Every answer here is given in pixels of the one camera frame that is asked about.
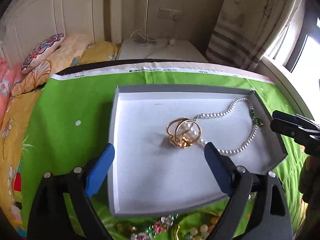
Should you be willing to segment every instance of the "power outlet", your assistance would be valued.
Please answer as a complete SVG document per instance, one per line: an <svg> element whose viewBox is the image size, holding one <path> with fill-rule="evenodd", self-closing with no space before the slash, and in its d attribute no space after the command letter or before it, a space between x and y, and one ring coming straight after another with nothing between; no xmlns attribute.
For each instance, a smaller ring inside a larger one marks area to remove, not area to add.
<svg viewBox="0 0 320 240"><path fill-rule="evenodd" d="M182 19L182 11L167 8L159 8L158 18L178 21Z"/></svg>

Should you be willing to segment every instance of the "white headboard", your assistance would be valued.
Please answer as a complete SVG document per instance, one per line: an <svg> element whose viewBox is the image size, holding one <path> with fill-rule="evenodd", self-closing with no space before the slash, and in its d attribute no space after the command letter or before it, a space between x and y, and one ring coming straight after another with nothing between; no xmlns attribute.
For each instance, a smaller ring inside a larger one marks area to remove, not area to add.
<svg viewBox="0 0 320 240"><path fill-rule="evenodd" d="M121 8L121 0L110 0L111 39L117 44L122 42ZM103 18L103 0L19 0L4 21L0 54L11 67L56 33L83 33L92 43L104 41Z"/></svg>

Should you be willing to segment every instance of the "white box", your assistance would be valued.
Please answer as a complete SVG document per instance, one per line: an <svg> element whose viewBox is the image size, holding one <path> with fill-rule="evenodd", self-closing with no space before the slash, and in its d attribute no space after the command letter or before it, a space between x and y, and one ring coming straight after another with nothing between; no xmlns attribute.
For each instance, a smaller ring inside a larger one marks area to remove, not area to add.
<svg viewBox="0 0 320 240"><path fill-rule="evenodd" d="M247 97L264 121L254 140L231 156L236 166L265 174L287 156L280 135L270 129L270 114L253 90L202 85L117 87L109 142L115 159L108 172L109 207L113 216L161 216L187 212L226 197L195 144L180 149L168 141L167 124L180 117L218 113ZM252 128L247 102L222 118L198 119L202 138L216 148L237 149Z"/></svg>

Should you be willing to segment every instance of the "striped curtain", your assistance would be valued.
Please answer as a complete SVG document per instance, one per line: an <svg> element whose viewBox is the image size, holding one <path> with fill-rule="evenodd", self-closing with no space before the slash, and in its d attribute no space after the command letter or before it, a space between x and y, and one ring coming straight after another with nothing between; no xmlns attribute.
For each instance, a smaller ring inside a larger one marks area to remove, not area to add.
<svg viewBox="0 0 320 240"><path fill-rule="evenodd" d="M224 0L206 51L209 62L253 71L295 15L297 0Z"/></svg>

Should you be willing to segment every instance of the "white fabric edge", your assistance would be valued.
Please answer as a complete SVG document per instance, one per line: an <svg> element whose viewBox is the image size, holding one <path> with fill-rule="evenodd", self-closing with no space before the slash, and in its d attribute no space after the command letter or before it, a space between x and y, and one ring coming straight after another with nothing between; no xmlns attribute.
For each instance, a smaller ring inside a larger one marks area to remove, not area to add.
<svg viewBox="0 0 320 240"><path fill-rule="evenodd" d="M99 75L109 75L109 74L120 74L120 73L134 73L140 71L163 71L163 72L185 72L185 73L206 73L215 74L221 76L232 76L238 78L246 78L250 80L256 80L266 83L274 84L266 76L244 71L241 69L236 69L232 67L227 67L217 64L208 63L195 63L195 62L144 62L135 64L124 64L117 66L104 67L99 69L85 70L77 72L74 74L67 75L57 75L53 74L51 78L55 80L69 80L88 76L99 76Z"/></svg>

